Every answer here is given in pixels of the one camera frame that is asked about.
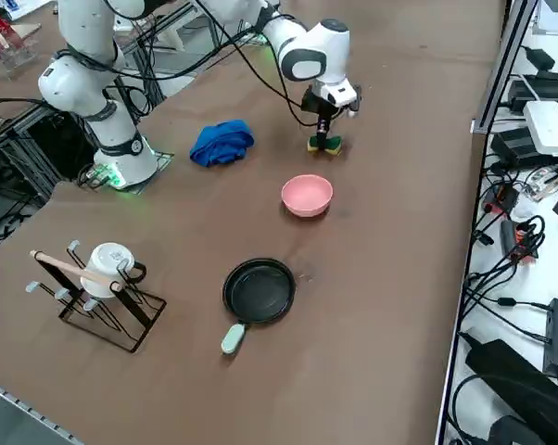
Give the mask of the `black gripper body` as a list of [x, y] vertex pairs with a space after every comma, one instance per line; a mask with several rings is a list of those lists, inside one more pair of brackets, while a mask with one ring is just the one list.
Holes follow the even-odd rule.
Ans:
[[302, 97], [301, 110], [314, 113], [323, 119], [332, 118], [338, 113], [338, 108], [329, 101], [317, 96], [311, 86], [307, 88]]

